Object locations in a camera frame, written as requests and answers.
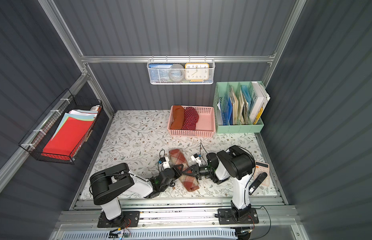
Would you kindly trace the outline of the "red plaid skirt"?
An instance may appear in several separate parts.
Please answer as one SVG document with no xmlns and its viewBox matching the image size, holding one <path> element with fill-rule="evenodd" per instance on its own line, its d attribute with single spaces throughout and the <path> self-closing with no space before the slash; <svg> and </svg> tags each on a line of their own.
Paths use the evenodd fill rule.
<svg viewBox="0 0 372 240">
<path fill-rule="evenodd" d="M 198 190 L 199 183 L 195 177 L 191 177 L 188 175 L 184 175 L 183 171 L 186 170 L 189 165 L 188 161 L 186 160 L 183 152 L 180 149 L 173 149 L 169 151 L 169 157 L 172 163 L 180 168 L 180 165 L 183 166 L 181 172 L 182 175 L 180 176 L 179 180 L 181 181 L 182 185 L 188 192 L 194 192 Z"/>
</svg>

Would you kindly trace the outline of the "dark red polka-dot skirt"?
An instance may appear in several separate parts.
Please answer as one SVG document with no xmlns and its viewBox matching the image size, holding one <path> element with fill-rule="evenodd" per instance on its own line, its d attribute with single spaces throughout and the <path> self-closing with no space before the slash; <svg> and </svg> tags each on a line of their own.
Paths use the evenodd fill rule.
<svg viewBox="0 0 372 240">
<path fill-rule="evenodd" d="M 199 121 L 199 114 L 193 107 L 187 107 L 184 111 L 184 123 L 182 130 L 195 131 L 196 125 Z"/>
</svg>

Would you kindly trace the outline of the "rust orange skirt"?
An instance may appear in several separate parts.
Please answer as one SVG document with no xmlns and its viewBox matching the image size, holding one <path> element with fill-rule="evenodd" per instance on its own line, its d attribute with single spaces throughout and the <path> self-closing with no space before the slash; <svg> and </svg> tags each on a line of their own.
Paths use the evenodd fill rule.
<svg viewBox="0 0 372 240">
<path fill-rule="evenodd" d="M 182 106 L 173 106 L 173 122 L 171 130 L 181 130 L 185 119 L 185 109 Z"/>
</svg>

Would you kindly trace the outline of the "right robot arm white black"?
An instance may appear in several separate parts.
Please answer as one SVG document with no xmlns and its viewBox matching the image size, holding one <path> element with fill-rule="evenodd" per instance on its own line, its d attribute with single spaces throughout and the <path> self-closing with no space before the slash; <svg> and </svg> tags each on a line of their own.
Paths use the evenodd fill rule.
<svg viewBox="0 0 372 240">
<path fill-rule="evenodd" d="M 253 155 L 245 148 L 233 145 L 218 153 L 208 153 L 207 160 L 206 166 L 194 164 L 183 170 L 183 175 L 197 180 L 205 177 L 217 185 L 231 179 L 233 181 L 232 217 L 239 220 L 249 215 L 251 213 L 249 183 L 256 167 Z"/>
</svg>

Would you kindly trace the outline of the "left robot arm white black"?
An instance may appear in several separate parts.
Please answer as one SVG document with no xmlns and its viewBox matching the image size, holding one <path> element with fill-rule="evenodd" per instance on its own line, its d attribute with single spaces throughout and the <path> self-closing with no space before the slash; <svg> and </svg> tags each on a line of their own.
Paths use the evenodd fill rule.
<svg viewBox="0 0 372 240">
<path fill-rule="evenodd" d="M 182 176 L 184 165 L 165 167 L 156 177 L 144 179 L 132 173 L 128 164 L 121 163 L 99 171 L 90 177 L 90 192 L 94 204 L 101 206 L 102 218 L 110 223 L 122 219 L 122 209 L 118 197 L 132 192 L 145 199 L 152 199 L 174 186 L 174 181 Z"/>
</svg>

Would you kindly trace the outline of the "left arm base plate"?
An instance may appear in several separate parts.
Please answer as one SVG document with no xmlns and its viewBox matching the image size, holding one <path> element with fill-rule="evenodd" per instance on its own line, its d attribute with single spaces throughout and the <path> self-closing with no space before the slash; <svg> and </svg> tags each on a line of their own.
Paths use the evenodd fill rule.
<svg viewBox="0 0 372 240">
<path fill-rule="evenodd" d="M 125 228 L 137 227 L 140 219 L 139 211 L 124 211 L 113 220 L 108 220 L 106 214 L 101 212 L 98 220 L 98 228 Z"/>
</svg>

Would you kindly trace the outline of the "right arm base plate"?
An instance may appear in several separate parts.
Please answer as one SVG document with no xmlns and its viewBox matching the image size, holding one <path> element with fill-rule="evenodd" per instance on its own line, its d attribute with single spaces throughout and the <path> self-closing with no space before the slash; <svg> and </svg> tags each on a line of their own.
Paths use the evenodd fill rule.
<svg viewBox="0 0 372 240">
<path fill-rule="evenodd" d="M 241 210 L 237 210 L 236 208 L 218 209 L 215 217 L 218 218 L 220 225 L 253 225 L 259 223 L 257 210 L 255 208 L 245 208 Z"/>
</svg>

